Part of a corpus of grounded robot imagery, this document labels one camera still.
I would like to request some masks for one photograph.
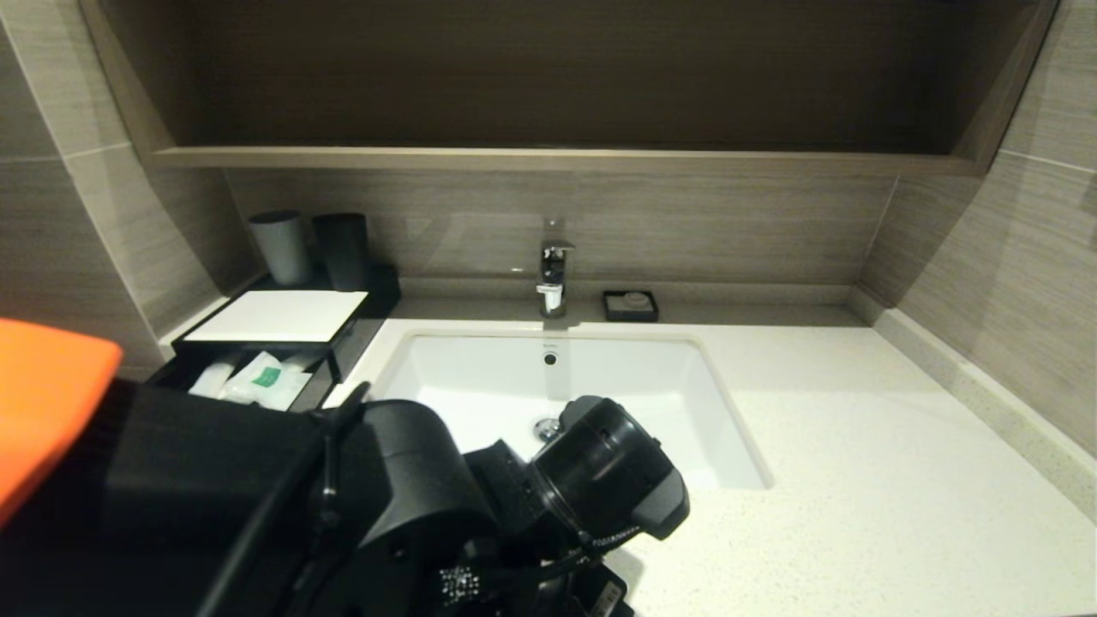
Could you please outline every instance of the green label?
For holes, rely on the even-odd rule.
[[[278,381],[278,375],[282,374],[282,369],[272,369],[270,367],[263,369],[263,373],[256,379],[251,380],[251,383],[256,385],[262,385],[263,388],[270,388],[274,385]]]

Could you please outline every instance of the orange object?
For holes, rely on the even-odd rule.
[[[121,361],[109,340],[0,319],[0,528],[68,452]]]

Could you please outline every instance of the black cup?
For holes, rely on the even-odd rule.
[[[313,218],[316,242],[336,291],[369,291],[370,240],[363,214],[325,214]]]

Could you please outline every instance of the faucet handle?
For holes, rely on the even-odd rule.
[[[544,305],[542,306],[542,314],[548,316],[550,313],[559,308],[564,304],[564,285],[562,284],[541,284],[538,285],[538,293],[544,295]]]
[[[544,259],[563,259],[564,253],[575,250],[575,245],[567,240],[544,240],[541,243],[541,256]]]

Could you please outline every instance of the wood paneling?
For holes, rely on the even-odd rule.
[[[129,141],[76,0],[0,0],[61,155]]]
[[[192,7],[228,144],[869,152],[917,147],[950,13],[921,0]]]
[[[118,343],[163,363],[60,160],[0,164],[0,315]]]
[[[81,1],[154,165],[882,175],[983,171],[1055,2]]]
[[[245,216],[363,212],[406,277],[532,280],[544,218],[564,216],[576,278],[856,280],[894,178],[233,170]]]
[[[1004,148],[1097,170],[1097,0],[1063,0]]]
[[[863,281],[1097,452],[1097,176],[904,178]]]
[[[0,160],[56,156],[54,138],[38,113],[15,51],[0,29]]]
[[[118,273],[157,336],[256,273],[219,170],[146,172],[128,146],[71,157],[68,165]]]

